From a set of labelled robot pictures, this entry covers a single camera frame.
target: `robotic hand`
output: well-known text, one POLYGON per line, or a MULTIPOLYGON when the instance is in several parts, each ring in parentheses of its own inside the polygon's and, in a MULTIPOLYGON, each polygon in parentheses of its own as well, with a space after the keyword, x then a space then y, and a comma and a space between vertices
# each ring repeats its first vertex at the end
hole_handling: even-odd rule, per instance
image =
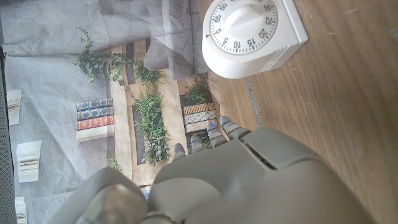
POLYGON ((50 223, 373 223, 311 149, 271 128, 254 132, 222 116, 208 125, 213 149, 176 144, 146 202, 130 180, 104 168, 86 180, 50 223))

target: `wooden table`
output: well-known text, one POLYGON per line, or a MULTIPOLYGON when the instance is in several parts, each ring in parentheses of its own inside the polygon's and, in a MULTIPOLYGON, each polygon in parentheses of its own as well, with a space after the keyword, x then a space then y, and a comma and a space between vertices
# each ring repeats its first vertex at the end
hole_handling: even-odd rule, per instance
MULTIPOLYGON (((197 1, 202 19, 211 0, 197 1)), ((249 77, 263 126, 325 158, 380 223, 398 223, 398 3, 295 1, 309 41, 249 77)), ((244 80, 218 77, 226 115, 256 128, 244 80)))

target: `robot finger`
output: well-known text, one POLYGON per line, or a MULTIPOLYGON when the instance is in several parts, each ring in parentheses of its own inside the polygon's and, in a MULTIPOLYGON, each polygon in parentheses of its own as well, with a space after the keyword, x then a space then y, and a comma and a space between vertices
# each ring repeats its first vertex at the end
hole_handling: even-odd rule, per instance
POLYGON ((220 124, 229 139, 240 139, 241 137, 249 134, 251 131, 246 128, 242 128, 231 121, 227 116, 220 117, 220 124))
POLYGON ((174 157, 173 157, 173 162, 179 159, 182 159, 184 157, 186 157, 187 155, 185 154, 185 150, 182 147, 182 145, 180 143, 177 143, 174 146, 174 157))
POLYGON ((207 133, 210 138, 210 144, 213 148, 228 142, 226 138, 218 131, 215 123, 210 123, 207 125, 207 133))
POLYGON ((191 146, 192 146, 192 153, 197 153, 206 149, 201 143, 200 138, 198 137, 197 134, 194 134, 191 137, 191 146))

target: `timer dial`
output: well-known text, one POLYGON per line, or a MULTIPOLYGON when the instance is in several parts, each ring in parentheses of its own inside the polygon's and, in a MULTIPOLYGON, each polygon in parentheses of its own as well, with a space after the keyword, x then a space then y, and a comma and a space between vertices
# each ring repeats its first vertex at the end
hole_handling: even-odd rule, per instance
POLYGON ((220 49, 242 55, 265 46, 277 25, 272 0, 222 0, 211 15, 210 32, 220 49))

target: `green plant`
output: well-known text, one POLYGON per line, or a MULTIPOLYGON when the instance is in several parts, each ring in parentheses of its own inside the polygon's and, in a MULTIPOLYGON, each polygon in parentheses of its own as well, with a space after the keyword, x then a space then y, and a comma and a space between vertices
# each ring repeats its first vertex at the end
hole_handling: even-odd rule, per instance
POLYGON ((134 61, 121 53, 113 53, 107 50, 90 52, 93 41, 88 35, 87 30, 81 28, 78 24, 76 25, 76 29, 81 30, 84 34, 84 37, 81 36, 80 40, 84 43, 85 49, 72 64, 78 65, 80 70, 88 75, 89 83, 94 81, 94 77, 103 77, 107 80, 117 81, 119 85, 125 87, 126 92, 130 93, 131 98, 134 98, 130 87, 121 78, 122 66, 131 66, 134 61))
POLYGON ((185 99, 187 101, 187 106, 212 102, 211 92, 205 74, 197 75, 193 79, 193 84, 186 89, 185 99))
POLYGON ((114 154, 113 155, 107 154, 104 159, 113 169, 116 169, 119 172, 122 171, 122 169, 120 169, 119 167, 118 161, 116 160, 116 156, 114 154))
POLYGON ((141 60, 134 61, 134 65, 136 66, 134 69, 135 78, 141 80, 142 84, 145 86, 156 86, 160 84, 160 80, 165 77, 160 71, 151 71, 146 68, 141 60))
POLYGON ((142 161, 147 161, 150 164, 157 166, 161 161, 166 161, 169 159, 169 145, 167 143, 167 138, 164 135, 153 133, 145 141, 146 152, 142 161))
POLYGON ((210 138, 209 138, 209 135, 207 134, 207 131, 200 132, 197 134, 198 134, 198 137, 200 138, 200 141, 203 144, 203 146, 207 149, 211 149, 212 146, 210 144, 210 138))
POLYGON ((140 94, 134 104, 134 109, 141 115, 141 120, 134 123, 136 130, 145 137, 146 152, 142 161, 155 166, 169 159, 167 130, 161 116, 162 94, 155 87, 140 94))

